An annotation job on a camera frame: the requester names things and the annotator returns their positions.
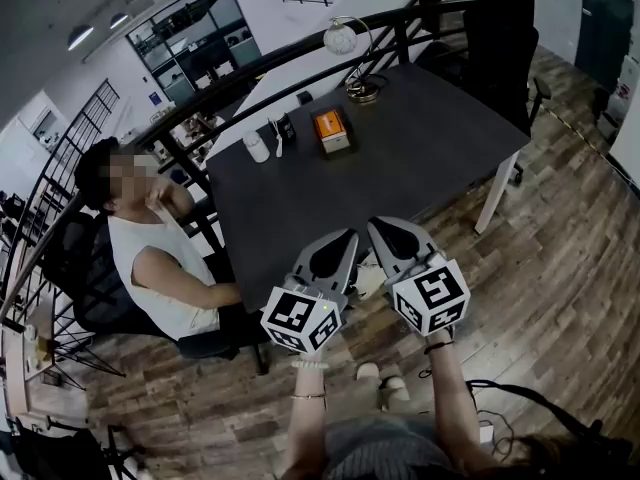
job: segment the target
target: bracelet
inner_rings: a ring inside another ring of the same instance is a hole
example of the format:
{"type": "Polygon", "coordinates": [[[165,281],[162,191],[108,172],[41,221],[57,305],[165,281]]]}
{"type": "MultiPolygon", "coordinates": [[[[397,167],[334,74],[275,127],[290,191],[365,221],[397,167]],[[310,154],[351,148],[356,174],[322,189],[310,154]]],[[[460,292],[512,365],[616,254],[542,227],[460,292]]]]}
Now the bracelet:
{"type": "Polygon", "coordinates": [[[294,368],[310,368],[311,370],[326,370],[329,368],[329,363],[320,363],[317,361],[305,361],[299,359],[291,362],[291,366],[294,368]]]}
{"type": "Polygon", "coordinates": [[[313,398],[324,398],[326,393],[320,393],[319,395],[291,395],[294,400],[312,400],[313,398]]]}
{"type": "Polygon", "coordinates": [[[438,348],[442,348],[445,345],[453,345],[453,340],[447,341],[447,342],[442,342],[442,343],[436,343],[435,345],[431,345],[430,347],[425,348],[424,349],[424,355],[426,356],[432,350],[436,350],[438,348]]]}

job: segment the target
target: glass partition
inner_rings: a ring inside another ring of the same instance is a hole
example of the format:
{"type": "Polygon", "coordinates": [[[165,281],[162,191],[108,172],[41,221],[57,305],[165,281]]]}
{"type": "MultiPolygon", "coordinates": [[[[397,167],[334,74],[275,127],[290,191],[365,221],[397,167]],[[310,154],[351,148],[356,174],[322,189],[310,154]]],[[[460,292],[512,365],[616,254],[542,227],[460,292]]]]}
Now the glass partition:
{"type": "Polygon", "coordinates": [[[261,56],[236,0],[178,0],[128,38],[176,104],[198,90],[204,77],[215,82],[261,56]]]}

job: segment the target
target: lamp base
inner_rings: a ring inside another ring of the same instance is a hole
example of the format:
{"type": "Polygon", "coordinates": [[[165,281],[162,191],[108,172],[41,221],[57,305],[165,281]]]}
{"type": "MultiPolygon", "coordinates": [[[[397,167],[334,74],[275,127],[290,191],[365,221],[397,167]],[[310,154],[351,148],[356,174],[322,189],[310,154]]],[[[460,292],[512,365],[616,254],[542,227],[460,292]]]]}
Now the lamp base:
{"type": "Polygon", "coordinates": [[[347,84],[347,97],[354,103],[370,103],[380,94],[380,87],[369,80],[354,80],[347,84]]]}

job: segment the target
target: black hair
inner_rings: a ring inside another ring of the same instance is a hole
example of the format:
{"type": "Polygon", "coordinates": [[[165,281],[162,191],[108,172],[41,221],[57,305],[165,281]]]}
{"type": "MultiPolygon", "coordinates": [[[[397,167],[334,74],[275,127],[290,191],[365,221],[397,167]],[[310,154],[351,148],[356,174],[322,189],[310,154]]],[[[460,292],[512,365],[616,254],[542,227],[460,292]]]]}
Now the black hair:
{"type": "Polygon", "coordinates": [[[119,149],[120,145],[115,137],[97,142],[85,151],[73,173],[84,204],[92,210],[105,211],[105,203],[112,198],[105,170],[109,168],[111,155],[119,149]]]}

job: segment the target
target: door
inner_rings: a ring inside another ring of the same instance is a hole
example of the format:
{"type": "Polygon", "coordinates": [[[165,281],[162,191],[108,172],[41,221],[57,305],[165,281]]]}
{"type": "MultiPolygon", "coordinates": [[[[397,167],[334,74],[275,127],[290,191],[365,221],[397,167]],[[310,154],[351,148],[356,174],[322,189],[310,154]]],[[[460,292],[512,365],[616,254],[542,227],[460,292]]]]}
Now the door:
{"type": "Polygon", "coordinates": [[[613,92],[629,51],[633,2],[582,0],[582,7],[576,67],[613,92]]]}

